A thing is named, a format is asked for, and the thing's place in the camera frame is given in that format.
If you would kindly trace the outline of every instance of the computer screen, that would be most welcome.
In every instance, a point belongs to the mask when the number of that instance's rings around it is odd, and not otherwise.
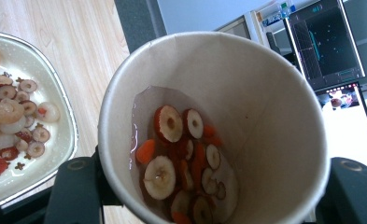
[[[359,82],[316,91],[331,158],[343,157],[367,166],[367,107]]]
[[[322,0],[284,21],[299,70],[314,90],[364,77],[341,0]]]

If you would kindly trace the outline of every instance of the wooden table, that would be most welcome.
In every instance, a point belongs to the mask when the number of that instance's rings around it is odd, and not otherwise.
[[[106,87],[129,51],[113,0],[0,1],[0,32],[40,49],[58,72],[78,123],[76,156],[91,156]],[[20,199],[52,186],[53,179]],[[141,223],[128,209],[105,208],[106,223]]]

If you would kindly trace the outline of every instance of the white wall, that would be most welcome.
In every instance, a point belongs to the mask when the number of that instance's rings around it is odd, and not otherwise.
[[[292,0],[300,7],[314,0]],[[158,0],[167,34],[213,31],[259,8],[266,0]]]

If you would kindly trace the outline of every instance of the plate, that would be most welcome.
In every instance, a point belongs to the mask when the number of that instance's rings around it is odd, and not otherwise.
[[[37,90],[31,93],[31,100],[37,105],[45,101],[53,102],[61,113],[54,123],[39,121],[50,132],[45,153],[28,160],[21,152],[0,175],[2,205],[51,179],[63,162],[74,157],[78,147],[78,128],[57,72],[40,50],[15,36],[0,33],[0,53],[0,74],[6,71],[13,80],[18,77],[34,80]],[[16,168],[18,162],[24,164],[21,169]]]

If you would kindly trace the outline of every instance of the white paper cup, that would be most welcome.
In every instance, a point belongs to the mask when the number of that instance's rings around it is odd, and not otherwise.
[[[239,185],[228,223],[300,223],[329,175],[315,94],[289,62],[247,39],[215,32],[169,35],[134,52],[110,81],[99,122],[100,157],[112,189],[147,223],[131,178],[132,108],[149,86],[180,90],[206,110]]]

